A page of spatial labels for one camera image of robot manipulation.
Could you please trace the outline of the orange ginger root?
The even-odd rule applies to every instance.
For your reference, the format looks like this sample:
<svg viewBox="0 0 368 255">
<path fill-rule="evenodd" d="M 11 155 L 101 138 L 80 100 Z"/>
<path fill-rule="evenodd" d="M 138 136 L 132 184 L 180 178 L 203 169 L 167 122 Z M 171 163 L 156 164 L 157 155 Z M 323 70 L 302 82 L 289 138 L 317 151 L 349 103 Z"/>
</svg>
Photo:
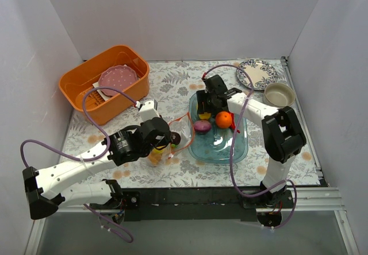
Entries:
<svg viewBox="0 0 368 255">
<path fill-rule="evenodd" d="M 162 161 L 162 154 L 161 153 L 150 153 L 147 159 L 153 167 L 156 167 Z"/>
</svg>

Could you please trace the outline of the dark purple fruit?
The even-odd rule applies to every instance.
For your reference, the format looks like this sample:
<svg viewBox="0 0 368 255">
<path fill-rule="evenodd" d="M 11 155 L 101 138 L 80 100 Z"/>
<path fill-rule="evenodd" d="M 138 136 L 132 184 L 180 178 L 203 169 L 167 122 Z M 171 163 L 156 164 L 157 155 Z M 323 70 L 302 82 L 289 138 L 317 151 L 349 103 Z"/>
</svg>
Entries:
<svg viewBox="0 0 368 255">
<path fill-rule="evenodd" d="M 177 132 L 171 132 L 171 144 L 180 144 L 181 143 L 181 135 Z"/>
</svg>

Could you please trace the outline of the clear zip top bag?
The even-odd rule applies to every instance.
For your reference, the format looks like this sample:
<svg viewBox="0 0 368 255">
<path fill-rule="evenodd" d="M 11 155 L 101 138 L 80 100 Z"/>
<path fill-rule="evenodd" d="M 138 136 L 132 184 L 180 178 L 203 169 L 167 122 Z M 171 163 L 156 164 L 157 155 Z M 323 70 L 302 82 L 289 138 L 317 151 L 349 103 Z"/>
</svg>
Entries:
<svg viewBox="0 0 368 255">
<path fill-rule="evenodd" d="M 181 143 L 176 148 L 172 148 L 171 143 L 167 146 L 161 145 L 166 149 L 162 153 L 162 161 L 159 165 L 171 163 L 173 159 L 178 157 L 179 153 L 183 152 L 192 144 L 195 136 L 194 125 L 189 112 L 170 121 L 168 125 L 171 132 L 177 132 L 181 135 Z"/>
</svg>

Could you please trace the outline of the yellow lemon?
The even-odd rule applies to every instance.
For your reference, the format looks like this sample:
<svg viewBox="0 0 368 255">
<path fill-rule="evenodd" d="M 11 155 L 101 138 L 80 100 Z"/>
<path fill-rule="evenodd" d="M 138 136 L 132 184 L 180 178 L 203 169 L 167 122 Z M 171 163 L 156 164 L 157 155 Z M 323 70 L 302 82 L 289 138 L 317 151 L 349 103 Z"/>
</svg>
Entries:
<svg viewBox="0 0 368 255">
<path fill-rule="evenodd" d="M 164 151 L 165 151 L 165 147 L 161 146 L 161 147 L 156 147 L 156 148 L 153 148 L 152 150 L 152 154 L 162 154 Z"/>
</svg>

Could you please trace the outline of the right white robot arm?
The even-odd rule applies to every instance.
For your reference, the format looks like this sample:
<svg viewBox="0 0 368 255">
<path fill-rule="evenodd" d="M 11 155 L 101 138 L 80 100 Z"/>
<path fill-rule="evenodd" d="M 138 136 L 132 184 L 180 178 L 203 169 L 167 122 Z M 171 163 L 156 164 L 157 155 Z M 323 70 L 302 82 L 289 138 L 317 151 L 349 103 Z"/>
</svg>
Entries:
<svg viewBox="0 0 368 255">
<path fill-rule="evenodd" d="M 269 156 L 266 174 L 260 183 L 260 191 L 246 194 L 234 186 L 245 199 L 255 199 L 266 207 L 276 206 L 286 191 L 288 173 L 295 157 L 306 145 L 306 137 L 293 108 L 277 108 L 251 98 L 238 88 L 228 89 L 219 75 L 202 77 L 205 89 L 197 92 L 198 113 L 219 113 L 226 110 L 261 128 L 264 147 Z"/>
</svg>

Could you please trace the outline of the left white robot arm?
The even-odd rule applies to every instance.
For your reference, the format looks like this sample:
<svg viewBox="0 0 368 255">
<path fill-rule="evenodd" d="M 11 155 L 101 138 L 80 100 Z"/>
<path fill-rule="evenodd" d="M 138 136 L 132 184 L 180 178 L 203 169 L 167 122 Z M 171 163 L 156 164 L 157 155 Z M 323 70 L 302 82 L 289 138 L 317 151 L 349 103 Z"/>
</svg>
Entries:
<svg viewBox="0 0 368 255">
<path fill-rule="evenodd" d="M 118 208 L 126 197 L 116 180 L 103 179 L 100 183 L 84 185 L 80 182 L 102 171 L 145 158 L 154 148 L 164 148 L 170 142 L 168 123 L 155 117 L 104 138 L 80 154 L 77 161 L 65 161 L 44 169 L 25 168 L 22 175 L 31 219 L 43 219 L 60 208 L 74 205 Z"/>
</svg>

